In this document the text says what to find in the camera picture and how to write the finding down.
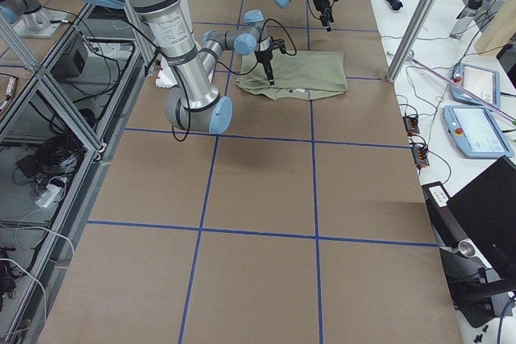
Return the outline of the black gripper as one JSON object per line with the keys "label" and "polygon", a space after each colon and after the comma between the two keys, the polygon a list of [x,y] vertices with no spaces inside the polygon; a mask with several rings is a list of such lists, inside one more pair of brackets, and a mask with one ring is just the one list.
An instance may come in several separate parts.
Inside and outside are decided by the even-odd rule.
{"label": "black gripper", "polygon": [[284,39],[267,37],[257,44],[257,49],[254,51],[255,58],[259,64],[262,64],[264,73],[270,85],[275,84],[273,67],[270,61],[273,58],[273,51],[276,49],[279,49],[281,54],[287,53]]}
{"label": "black gripper", "polygon": [[332,7],[334,2],[339,0],[313,0],[316,11],[320,14],[320,21],[326,31],[331,31],[331,24],[334,22]]}

